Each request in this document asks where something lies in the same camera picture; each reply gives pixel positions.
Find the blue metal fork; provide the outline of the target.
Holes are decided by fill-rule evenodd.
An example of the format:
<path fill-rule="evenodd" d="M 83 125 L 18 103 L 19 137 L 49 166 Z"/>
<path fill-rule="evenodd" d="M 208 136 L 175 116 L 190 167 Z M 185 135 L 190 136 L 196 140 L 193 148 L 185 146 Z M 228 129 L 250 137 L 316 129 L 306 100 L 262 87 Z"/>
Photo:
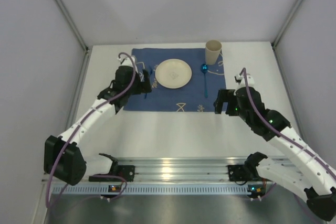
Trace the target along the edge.
<path fill-rule="evenodd" d="M 150 79 L 150 77 L 151 77 L 152 73 L 153 73 L 153 69 L 152 69 L 152 67 L 151 67 L 151 66 L 149 66 L 149 79 Z"/>

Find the cream round plate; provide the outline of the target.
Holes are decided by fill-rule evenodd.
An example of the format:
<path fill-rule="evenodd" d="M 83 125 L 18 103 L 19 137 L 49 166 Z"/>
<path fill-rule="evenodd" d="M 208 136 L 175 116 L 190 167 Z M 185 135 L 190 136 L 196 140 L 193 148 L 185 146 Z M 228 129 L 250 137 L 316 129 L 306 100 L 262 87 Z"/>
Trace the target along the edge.
<path fill-rule="evenodd" d="M 168 89 L 184 87 L 189 83 L 191 77 L 191 67 L 180 59 L 162 61 L 155 70 L 155 78 L 158 83 Z"/>

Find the dark blue spoon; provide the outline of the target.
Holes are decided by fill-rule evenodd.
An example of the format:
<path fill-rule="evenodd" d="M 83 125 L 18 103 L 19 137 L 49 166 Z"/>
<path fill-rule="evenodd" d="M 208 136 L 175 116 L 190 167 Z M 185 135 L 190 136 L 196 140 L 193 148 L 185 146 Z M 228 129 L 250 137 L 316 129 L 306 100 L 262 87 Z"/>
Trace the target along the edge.
<path fill-rule="evenodd" d="M 206 79 L 206 75 L 208 73 L 208 65 L 203 63 L 201 65 L 201 72 L 203 74 L 204 77 L 204 97 L 208 98 L 208 90 L 207 90 L 207 79 Z"/>

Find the blue cloth placemat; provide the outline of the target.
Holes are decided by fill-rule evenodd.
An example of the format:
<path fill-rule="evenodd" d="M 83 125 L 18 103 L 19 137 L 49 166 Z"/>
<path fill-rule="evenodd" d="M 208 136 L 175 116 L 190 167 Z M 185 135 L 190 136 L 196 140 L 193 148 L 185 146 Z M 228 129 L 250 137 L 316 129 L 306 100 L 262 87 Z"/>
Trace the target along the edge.
<path fill-rule="evenodd" d="M 152 67 L 152 92 L 146 99 L 144 94 L 131 96 L 124 107 L 125 111 L 213 112 L 219 89 L 226 88 L 223 57 L 219 56 L 214 65 L 208 66 L 208 98 L 204 97 L 204 77 L 201 72 L 201 65 L 205 63 L 204 48 L 134 48 L 131 55 L 136 57 L 139 72 Z M 157 82 L 155 70 L 168 59 L 183 60 L 191 67 L 191 80 L 184 87 L 168 89 Z"/>

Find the beige cup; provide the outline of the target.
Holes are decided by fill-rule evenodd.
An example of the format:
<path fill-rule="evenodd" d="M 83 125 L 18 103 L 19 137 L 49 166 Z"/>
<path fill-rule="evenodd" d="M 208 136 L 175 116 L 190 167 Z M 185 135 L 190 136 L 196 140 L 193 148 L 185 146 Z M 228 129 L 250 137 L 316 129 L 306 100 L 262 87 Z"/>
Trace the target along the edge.
<path fill-rule="evenodd" d="M 205 62 L 207 65 L 214 65 L 222 50 L 222 44 L 218 40 L 209 40 L 205 44 Z"/>

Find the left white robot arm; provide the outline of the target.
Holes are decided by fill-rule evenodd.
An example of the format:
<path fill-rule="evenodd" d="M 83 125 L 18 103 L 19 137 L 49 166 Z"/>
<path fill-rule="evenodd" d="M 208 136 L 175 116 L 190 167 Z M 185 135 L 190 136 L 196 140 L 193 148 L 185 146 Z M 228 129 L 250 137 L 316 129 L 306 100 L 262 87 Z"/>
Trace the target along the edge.
<path fill-rule="evenodd" d="M 103 89 L 92 106 L 70 128 L 59 136 L 45 141 L 44 171 L 69 184 L 78 184 L 85 176 L 110 175 L 116 159 L 100 152 L 85 156 L 85 150 L 94 146 L 94 134 L 126 106 L 133 95 L 150 93 L 149 72 L 139 74 L 136 57 L 127 53 L 118 55 L 120 65 L 115 78 Z"/>

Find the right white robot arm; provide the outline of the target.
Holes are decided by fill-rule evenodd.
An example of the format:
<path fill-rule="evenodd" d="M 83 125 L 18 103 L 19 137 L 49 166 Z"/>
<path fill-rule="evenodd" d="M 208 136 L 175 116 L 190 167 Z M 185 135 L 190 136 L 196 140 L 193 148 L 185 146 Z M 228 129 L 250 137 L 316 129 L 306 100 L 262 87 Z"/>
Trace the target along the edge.
<path fill-rule="evenodd" d="M 301 138 L 280 112 L 265 108 L 246 69 L 235 76 L 235 81 L 236 89 L 219 90 L 215 113 L 220 114 L 226 103 L 227 115 L 240 117 L 297 168 L 297 171 L 287 169 L 267 155 L 255 152 L 243 165 L 250 179 L 261 177 L 275 182 L 305 201 L 317 217 L 331 221 L 335 217 L 335 169 Z"/>

